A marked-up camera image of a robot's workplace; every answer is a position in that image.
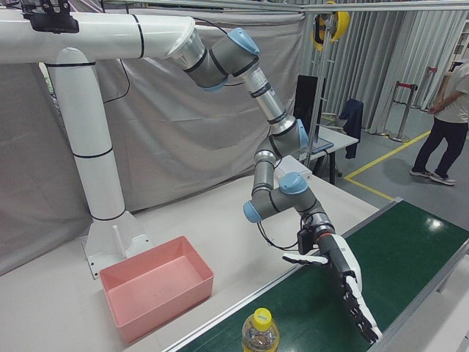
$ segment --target man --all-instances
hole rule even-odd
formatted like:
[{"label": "man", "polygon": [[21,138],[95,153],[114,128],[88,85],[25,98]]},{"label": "man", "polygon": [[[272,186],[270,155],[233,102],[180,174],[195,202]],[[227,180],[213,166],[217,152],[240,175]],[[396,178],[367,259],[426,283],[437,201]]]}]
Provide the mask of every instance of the man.
[{"label": "man", "polygon": [[[456,180],[448,176],[448,170],[461,154],[468,132],[469,116],[469,62],[459,66],[449,79],[444,99],[428,112],[434,115],[433,127],[417,155],[410,170],[412,176],[428,177],[447,186],[454,186]],[[435,172],[426,170],[430,155],[446,139],[448,147]]]}]

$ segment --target conveyor belt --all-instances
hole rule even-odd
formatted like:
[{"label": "conveyor belt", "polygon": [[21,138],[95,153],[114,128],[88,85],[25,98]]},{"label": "conveyor belt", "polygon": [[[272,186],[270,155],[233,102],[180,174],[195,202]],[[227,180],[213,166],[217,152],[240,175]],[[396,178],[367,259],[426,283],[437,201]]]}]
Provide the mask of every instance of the conveyor belt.
[{"label": "conveyor belt", "polygon": [[[347,242],[361,265],[363,296],[382,331],[402,318],[406,307],[429,289],[435,275],[441,276],[441,269],[454,261],[469,238],[468,231],[404,201],[353,231]],[[241,351],[241,327],[257,307],[267,307],[278,324],[278,352],[370,348],[353,325],[327,270],[304,267],[179,351]]]}]

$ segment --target pink container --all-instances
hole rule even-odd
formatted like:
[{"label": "pink container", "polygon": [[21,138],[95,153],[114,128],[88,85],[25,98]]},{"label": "pink container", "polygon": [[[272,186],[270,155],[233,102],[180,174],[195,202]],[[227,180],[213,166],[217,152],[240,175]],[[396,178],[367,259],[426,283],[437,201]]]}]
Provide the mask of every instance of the pink container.
[{"label": "pink container", "polygon": [[213,272],[178,237],[100,272],[114,322],[132,342],[210,297]]}]

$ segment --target stanchion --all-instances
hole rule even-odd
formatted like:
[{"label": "stanchion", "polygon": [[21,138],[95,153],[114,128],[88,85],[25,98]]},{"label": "stanchion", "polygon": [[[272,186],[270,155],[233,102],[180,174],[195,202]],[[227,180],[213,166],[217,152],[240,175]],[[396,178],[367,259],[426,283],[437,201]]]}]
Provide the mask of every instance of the stanchion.
[{"label": "stanchion", "polygon": [[385,118],[384,118],[384,123],[383,123],[383,130],[381,132],[376,132],[378,136],[389,136],[391,132],[389,130],[386,130],[386,123],[388,122],[389,118],[389,113],[391,112],[391,108],[393,106],[394,99],[396,99],[396,94],[397,94],[397,88],[399,87],[399,81],[396,81],[396,85],[394,86],[393,94],[390,100],[386,103],[385,107]]},{"label": "stanchion", "polygon": [[437,67],[428,66],[425,70],[424,77],[420,82],[420,89],[417,92],[416,99],[412,103],[412,107],[414,109],[422,109],[421,100],[422,98],[428,93],[430,89],[430,85],[432,83],[433,77],[435,77],[435,73],[437,72]]},{"label": "stanchion", "polygon": [[399,83],[399,87],[409,88],[409,98],[407,99],[407,104],[405,104],[405,111],[404,116],[402,117],[401,125],[399,127],[399,132],[397,134],[390,134],[389,139],[395,142],[408,142],[410,141],[409,137],[403,136],[405,123],[407,122],[407,116],[409,114],[410,107],[412,106],[412,98],[413,93],[417,90],[417,84],[406,84],[406,83]]}]

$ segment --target yellow floor line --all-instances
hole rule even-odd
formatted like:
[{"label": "yellow floor line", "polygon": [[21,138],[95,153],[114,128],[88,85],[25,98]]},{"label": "yellow floor line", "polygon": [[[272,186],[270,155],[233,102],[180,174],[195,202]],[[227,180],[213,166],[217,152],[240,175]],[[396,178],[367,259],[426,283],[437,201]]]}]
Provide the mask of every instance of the yellow floor line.
[{"label": "yellow floor line", "polygon": [[376,165],[376,164],[380,163],[381,161],[383,161],[383,160],[389,158],[390,156],[392,156],[392,155],[394,155],[394,154],[400,152],[401,150],[403,150],[403,149],[409,147],[410,145],[412,145],[412,144],[414,144],[414,143],[420,141],[422,138],[425,138],[425,137],[428,136],[429,134],[430,134],[430,131],[427,131],[427,132],[421,134],[420,136],[418,136],[418,137],[416,137],[416,138],[414,138],[414,139],[412,139],[412,140],[410,140],[410,141],[404,143],[404,144],[401,145],[400,147],[397,147],[396,149],[390,151],[389,153],[386,153],[385,155],[379,157],[379,158],[376,159],[376,160],[373,160],[372,162],[368,163],[367,165],[362,166],[360,169],[355,170],[354,172],[348,174],[347,176],[344,177],[344,180],[347,180],[347,181],[349,181],[350,183],[353,183],[354,185],[357,185],[357,186],[359,186],[359,187],[361,187],[361,188],[364,188],[364,189],[366,189],[367,191],[370,191],[370,192],[372,192],[372,193],[374,193],[374,194],[377,194],[378,196],[381,196],[381,197],[383,197],[383,198],[386,198],[386,199],[389,199],[389,200],[394,199],[394,197],[388,196],[387,194],[384,194],[384,193],[382,193],[382,192],[379,192],[379,191],[377,191],[376,189],[373,189],[373,188],[368,187],[368,186],[366,186],[366,185],[364,185],[364,184],[362,184],[362,183],[360,183],[360,182],[358,182],[358,181],[353,180],[352,177],[355,177],[356,175],[362,173],[363,171],[369,169],[370,167],[373,167],[374,165]]}]

